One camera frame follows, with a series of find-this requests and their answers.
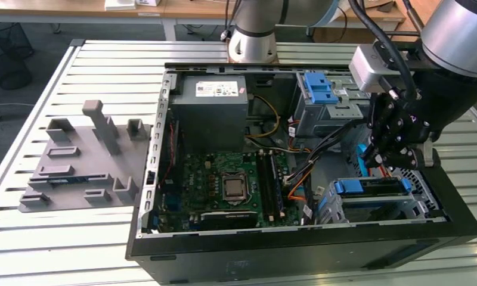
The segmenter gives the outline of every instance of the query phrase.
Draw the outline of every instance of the table leg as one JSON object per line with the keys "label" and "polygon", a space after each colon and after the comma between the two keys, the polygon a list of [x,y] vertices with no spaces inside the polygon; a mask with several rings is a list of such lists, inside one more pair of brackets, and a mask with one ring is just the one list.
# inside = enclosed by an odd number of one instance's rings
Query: table leg
{"label": "table leg", "polygon": [[165,28],[167,41],[176,41],[175,25],[176,25],[175,19],[169,19],[169,18],[163,19],[163,27]]}
{"label": "table leg", "polygon": [[60,23],[49,23],[51,26],[51,30],[53,32],[53,34],[59,34],[63,30],[60,28],[61,24]]}

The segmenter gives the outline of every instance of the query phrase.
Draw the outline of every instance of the wooden desk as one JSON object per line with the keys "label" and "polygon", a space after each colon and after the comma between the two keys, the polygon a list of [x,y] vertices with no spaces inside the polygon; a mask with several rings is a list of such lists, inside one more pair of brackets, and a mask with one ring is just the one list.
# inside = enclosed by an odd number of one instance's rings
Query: wooden desk
{"label": "wooden desk", "polygon": [[[224,9],[225,2],[215,2],[209,0],[168,0],[164,17],[165,18],[191,18],[191,19],[223,19],[224,20]],[[364,27],[360,23],[360,20],[353,13],[352,9],[348,9],[347,12],[348,24],[355,26]],[[397,25],[397,23],[404,22],[405,15],[395,7],[391,12],[384,13],[377,10],[377,7],[368,9],[368,15],[377,23],[388,23],[389,26]],[[325,25],[325,27],[343,27],[344,26],[344,16],[341,15],[336,21]]]}
{"label": "wooden desk", "polygon": [[[160,6],[137,6],[136,10],[105,11],[105,0],[0,0],[1,22],[31,23],[115,23],[161,24],[168,41],[176,41],[177,24],[224,24],[224,2],[209,0],[161,0]],[[405,20],[397,9],[383,13],[368,9],[369,16],[384,30],[395,30]],[[353,14],[347,11],[348,27],[364,28]],[[344,27],[341,16],[325,27]]]}
{"label": "wooden desk", "polygon": [[[429,20],[429,17],[433,15],[435,10],[437,9],[437,6],[440,4],[441,0],[412,0],[412,6],[415,8],[415,10],[417,11],[417,14],[423,20],[423,23],[427,23]],[[399,6],[403,14],[407,16],[407,9],[404,6],[404,1],[403,0],[396,0],[396,5]],[[411,22],[411,20],[408,19],[403,24],[400,24],[397,26],[397,31],[415,31],[415,27],[413,24]],[[393,37],[395,41],[409,41],[413,42],[416,40],[416,37],[403,37],[403,36],[396,36]]]}
{"label": "wooden desk", "polygon": [[0,15],[140,17],[139,13],[163,16],[167,0],[160,6],[140,6],[136,10],[105,11],[105,0],[0,0]]}

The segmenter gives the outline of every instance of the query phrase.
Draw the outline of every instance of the metal table surface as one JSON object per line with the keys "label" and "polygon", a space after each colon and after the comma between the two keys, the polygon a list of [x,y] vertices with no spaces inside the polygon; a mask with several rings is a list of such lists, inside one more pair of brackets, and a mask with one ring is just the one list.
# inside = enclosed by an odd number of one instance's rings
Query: metal table surface
{"label": "metal table surface", "polygon": [[[281,63],[348,64],[353,45],[279,44]],[[225,62],[213,42],[87,41],[72,46],[0,165],[0,285],[156,284],[124,259],[133,207],[21,213],[19,198],[48,141],[51,119],[81,114],[85,100],[105,103],[117,125],[153,124],[165,62]],[[436,143],[443,166],[477,218],[477,115],[469,111]],[[477,239],[397,269],[235,282],[273,285],[477,285]]]}

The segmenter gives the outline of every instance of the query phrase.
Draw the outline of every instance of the floor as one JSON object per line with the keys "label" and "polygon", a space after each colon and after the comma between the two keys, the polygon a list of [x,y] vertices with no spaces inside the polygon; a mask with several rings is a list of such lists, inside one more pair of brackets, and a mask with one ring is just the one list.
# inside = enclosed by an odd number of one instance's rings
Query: floor
{"label": "floor", "polygon": [[[60,34],[52,33],[48,24],[27,23],[23,24],[23,28],[36,51],[35,55],[27,59],[33,80],[27,87],[16,91],[0,89],[0,104],[12,102],[36,103],[72,39],[161,41],[165,38],[160,25],[64,24]],[[180,41],[219,41],[223,27],[220,26],[215,30],[215,26],[204,26],[195,30],[197,32],[188,35],[187,29],[177,26],[177,39]],[[280,42],[311,42],[311,39],[305,36],[304,28],[297,27],[279,28],[276,38]],[[31,109],[32,107],[25,105],[0,105],[0,162]]]}

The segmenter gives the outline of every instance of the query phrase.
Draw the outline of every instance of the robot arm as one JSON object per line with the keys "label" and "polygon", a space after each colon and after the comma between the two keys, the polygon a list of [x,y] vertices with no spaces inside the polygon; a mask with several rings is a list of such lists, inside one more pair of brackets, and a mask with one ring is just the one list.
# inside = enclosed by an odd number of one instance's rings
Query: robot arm
{"label": "robot arm", "polygon": [[364,161],[423,169],[440,163],[433,142],[444,127],[477,102],[477,0],[443,0],[421,38],[397,49],[412,82],[381,42],[360,45],[351,63],[360,89],[372,93]]}
{"label": "robot arm", "polygon": [[321,25],[331,21],[339,0],[236,0],[236,31],[229,40],[229,59],[236,63],[276,61],[276,24]]}

